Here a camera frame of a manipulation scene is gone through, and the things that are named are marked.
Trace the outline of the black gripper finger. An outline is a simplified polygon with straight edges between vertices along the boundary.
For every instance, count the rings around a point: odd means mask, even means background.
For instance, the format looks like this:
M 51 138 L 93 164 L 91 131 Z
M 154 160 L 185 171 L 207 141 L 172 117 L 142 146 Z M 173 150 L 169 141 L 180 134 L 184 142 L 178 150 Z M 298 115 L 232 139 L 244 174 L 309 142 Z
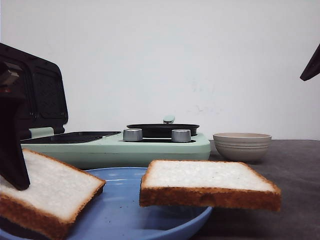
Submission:
M 26 98 L 12 90 L 21 71 L 17 65 L 0 63 L 0 175 L 19 191 L 30 186 L 17 127 L 17 115 Z
M 308 64 L 300 75 L 300 79 L 307 81 L 320 73 L 320 44 L 316 48 Z

